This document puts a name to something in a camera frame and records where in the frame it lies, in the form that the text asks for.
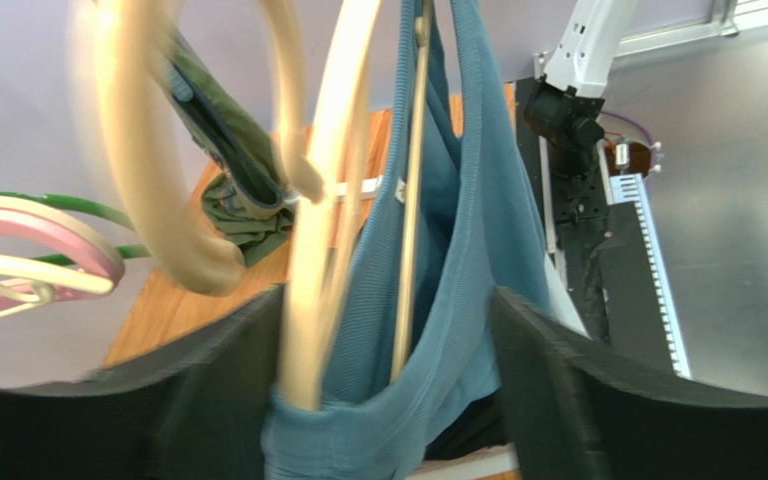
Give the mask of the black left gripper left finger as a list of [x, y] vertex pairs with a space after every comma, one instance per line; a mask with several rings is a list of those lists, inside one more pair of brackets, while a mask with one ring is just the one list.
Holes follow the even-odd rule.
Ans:
[[0, 389], [0, 479], [260, 479], [283, 292], [79, 382]]

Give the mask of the beige hanger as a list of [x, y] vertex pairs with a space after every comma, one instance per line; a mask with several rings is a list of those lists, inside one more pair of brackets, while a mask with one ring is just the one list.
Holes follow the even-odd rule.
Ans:
[[31, 240], [67, 254], [85, 272], [118, 283], [126, 268], [115, 247], [89, 225], [31, 200], [0, 196], [0, 236]]

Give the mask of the pink plastic hanger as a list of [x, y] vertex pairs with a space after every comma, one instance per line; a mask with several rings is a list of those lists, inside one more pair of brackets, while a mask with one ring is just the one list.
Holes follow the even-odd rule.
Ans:
[[[69, 214], [76, 219], [84, 222], [85, 224], [89, 225], [85, 221], [86, 216], [94, 217], [96, 219], [102, 219], [106, 220], [110, 223], [116, 224], [118, 226], [124, 227], [124, 228], [130, 228], [132, 226], [129, 218], [121, 211], [107, 207], [105, 205], [90, 201], [90, 200], [84, 200], [80, 198], [72, 198], [72, 197], [61, 197], [61, 196], [41, 196], [41, 197], [20, 197], [20, 196], [5, 196], [0, 195], [4, 197], [13, 197], [13, 198], [19, 198], [24, 200], [31, 200], [35, 201], [37, 203], [40, 203], [42, 205], [55, 208], [57, 210], [60, 210], [66, 214]], [[52, 263], [55, 265], [61, 265], [66, 266], [69, 268], [76, 269], [78, 267], [75, 260], [71, 259], [67, 254], [62, 254], [56, 250], [54, 250], [51, 247], [48, 247], [46, 245], [42, 245], [39, 243], [36, 243], [31, 240], [25, 240], [22, 238], [15, 238], [15, 237], [9, 237], [9, 236], [0, 236], [0, 240], [21, 240], [27, 244], [31, 244], [35, 246], [36, 250], [34, 253], [29, 255], [22, 255], [20, 253], [7, 253], [5, 251], [0, 252], [0, 254], [9, 255], [9, 256], [16, 256], [21, 258], [27, 258], [27, 259], [37, 259], [41, 260], [43, 262]], [[121, 249], [115, 247], [117, 252], [121, 255], [122, 259], [124, 260], [124, 254]]]

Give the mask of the blue grey hanger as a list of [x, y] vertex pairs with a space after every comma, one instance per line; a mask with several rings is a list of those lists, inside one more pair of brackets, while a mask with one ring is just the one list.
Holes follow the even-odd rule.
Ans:
[[176, 64], [169, 68], [169, 90], [178, 102], [190, 102], [195, 98], [195, 89]]

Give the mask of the blue ribbed tank top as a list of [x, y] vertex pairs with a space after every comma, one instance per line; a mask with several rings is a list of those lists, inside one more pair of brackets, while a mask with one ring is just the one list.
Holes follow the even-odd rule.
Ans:
[[544, 234], [479, 6], [455, 1], [463, 131], [452, 128], [445, 49], [430, 39], [413, 350], [390, 375], [417, 47], [418, 1], [401, 5], [392, 133], [381, 190], [351, 265], [323, 406], [280, 395], [263, 431], [268, 479], [403, 479], [426, 448], [499, 380], [487, 299], [502, 285], [550, 306]]

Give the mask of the wooden hanger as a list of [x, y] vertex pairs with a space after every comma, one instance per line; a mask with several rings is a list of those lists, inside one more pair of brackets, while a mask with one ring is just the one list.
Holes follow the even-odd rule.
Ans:
[[294, 221], [278, 382], [305, 411], [324, 403], [325, 377], [372, 229], [362, 184], [369, 146], [369, 50], [381, 5], [342, 3], [311, 125], [304, 122], [302, 28], [292, 1], [264, 1], [272, 54], [273, 128], [224, 92], [180, 34], [176, 1], [72, 5], [75, 117], [86, 158], [121, 203], [164, 272], [194, 293], [225, 297], [250, 271], [252, 251], [219, 237], [185, 189], [174, 121], [216, 162], [247, 216]]

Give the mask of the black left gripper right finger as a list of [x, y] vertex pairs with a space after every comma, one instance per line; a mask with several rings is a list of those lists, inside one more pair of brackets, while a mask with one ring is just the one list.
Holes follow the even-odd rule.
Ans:
[[490, 296], [503, 423], [525, 479], [768, 479], [768, 396], [643, 365]]

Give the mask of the cream white hanger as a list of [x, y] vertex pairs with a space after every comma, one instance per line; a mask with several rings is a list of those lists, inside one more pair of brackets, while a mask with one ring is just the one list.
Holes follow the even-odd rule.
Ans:
[[90, 254], [76, 269], [0, 254], [0, 319], [56, 302], [106, 297], [122, 275], [121, 266], [102, 254]]

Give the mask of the olive green tank top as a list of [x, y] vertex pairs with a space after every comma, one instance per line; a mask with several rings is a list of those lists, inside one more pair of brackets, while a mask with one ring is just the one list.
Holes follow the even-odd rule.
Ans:
[[175, 32], [169, 63], [195, 89], [170, 104], [193, 142], [221, 169], [200, 196], [203, 214], [252, 267], [283, 245], [294, 224], [288, 187], [278, 175], [272, 138], [220, 85], [183, 35]]

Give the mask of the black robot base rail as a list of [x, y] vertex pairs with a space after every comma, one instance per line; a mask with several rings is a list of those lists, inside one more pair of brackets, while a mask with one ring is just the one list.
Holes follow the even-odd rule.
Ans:
[[691, 378], [667, 269], [630, 141], [562, 150], [527, 122], [535, 78], [516, 82], [518, 146], [544, 222], [552, 268], [574, 309], [565, 320], [653, 368]]

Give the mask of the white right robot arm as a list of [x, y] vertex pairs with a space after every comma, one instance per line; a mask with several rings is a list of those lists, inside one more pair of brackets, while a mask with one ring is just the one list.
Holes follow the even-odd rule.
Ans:
[[604, 138], [597, 117], [613, 59], [638, 7], [636, 0], [580, 0], [542, 73], [529, 82], [524, 120], [557, 150], [552, 169], [580, 176]]

